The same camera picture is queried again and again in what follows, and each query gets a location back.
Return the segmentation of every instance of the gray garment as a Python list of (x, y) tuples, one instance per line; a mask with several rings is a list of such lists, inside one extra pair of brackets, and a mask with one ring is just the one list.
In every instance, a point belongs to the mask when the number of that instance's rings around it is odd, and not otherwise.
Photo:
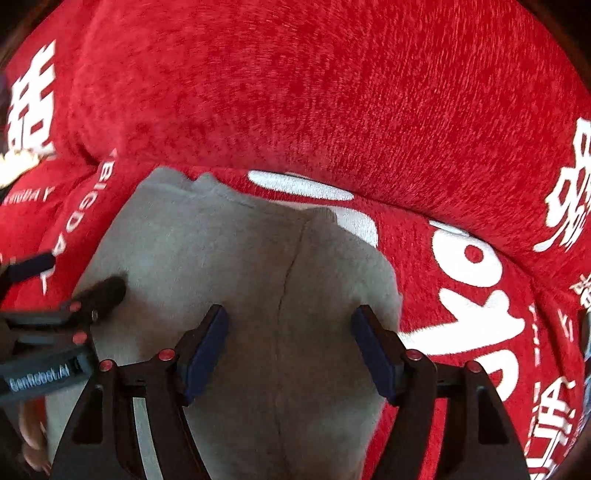
[[(382, 410), (349, 331), (368, 303), (397, 329), (389, 262), (336, 224), (167, 168), (137, 188), (105, 234), (78, 290), (125, 272), (128, 294), (95, 327), (119, 365), (174, 347), (213, 303), (230, 333), (206, 392), (186, 409), (213, 480), (354, 480)], [(48, 398), (51, 454), (82, 391)], [(136, 419), (148, 480), (161, 478), (145, 404)]]

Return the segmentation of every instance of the gray pants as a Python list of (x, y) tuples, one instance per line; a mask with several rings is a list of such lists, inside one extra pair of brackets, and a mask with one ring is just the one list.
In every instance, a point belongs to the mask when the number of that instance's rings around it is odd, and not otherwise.
[[(174, 347), (213, 303), (230, 333), (206, 392), (186, 409), (213, 480), (353, 480), (382, 410), (349, 331), (368, 303), (396, 329), (389, 262), (327, 209), (297, 211), (203, 175), (159, 168), (103, 238), (78, 289), (116, 273), (128, 294), (93, 331), (119, 365)], [(82, 386), (48, 399), (54, 453)], [(145, 404), (135, 403), (149, 480), (160, 478)]]

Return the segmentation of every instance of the red screw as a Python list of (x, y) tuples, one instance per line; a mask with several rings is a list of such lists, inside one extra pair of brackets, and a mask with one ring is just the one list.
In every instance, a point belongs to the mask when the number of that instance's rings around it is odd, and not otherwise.
[(479, 374), (480, 372), (482, 372), (482, 365), (478, 362), (475, 362), (474, 360), (470, 360), (469, 362), (467, 362), (466, 368), (473, 374)]
[(75, 345), (84, 345), (87, 340), (88, 335), (86, 334), (86, 332), (76, 332), (72, 336), (72, 342), (74, 342)]
[(113, 368), (115, 362), (113, 360), (103, 360), (100, 364), (99, 364), (99, 370), (101, 372), (108, 372), (109, 370), (111, 370), (111, 368)]
[(168, 362), (172, 360), (176, 356), (176, 352), (171, 348), (165, 348), (164, 350), (160, 350), (158, 354), (158, 358), (160, 358), (163, 362)]
[(407, 357), (409, 360), (420, 360), (421, 358), (423, 358), (423, 354), (421, 352), (419, 352), (418, 350), (415, 350), (414, 348), (411, 348), (410, 350), (407, 350)]
[(78, 300), (75, 300), (72, 303), (70, 303), (70, 306), (68, 307), (68, 310), (70, 310), (72, 313), (76, 313), (81, 308), (82, 308), (81, 302), (79, 302)]

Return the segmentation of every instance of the red bedding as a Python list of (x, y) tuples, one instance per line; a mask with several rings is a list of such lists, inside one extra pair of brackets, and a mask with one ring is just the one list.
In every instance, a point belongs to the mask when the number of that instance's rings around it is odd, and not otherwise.
[(0, 206), (0, 255), (52, 249), (57, 265), (2, 307), (64, 300), (156, 166), (212, 171), (245, 193), (330, 205), (382, 251), (406, 345), (483, 363), (533, 479), (576, 440), (591, 98), (518, 3), (65, 0), (7, 73), (10, 146), (55, 158)]

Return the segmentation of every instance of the red blanket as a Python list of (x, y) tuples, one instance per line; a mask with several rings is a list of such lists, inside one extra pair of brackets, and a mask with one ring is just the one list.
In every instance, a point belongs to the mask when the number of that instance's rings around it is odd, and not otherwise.
[(485, 366), (532, 478), (563, 459), (591, 307), (591, 98), (519, 4), (66, 0), (8, 75), (10, 145), (56, 158), (0, 206), (0, 255), (52, 249), (57, 265), (3, 307), (66, 298), (156, 166), (212, 171), (331, 206), (392, 262), (405, 344)]

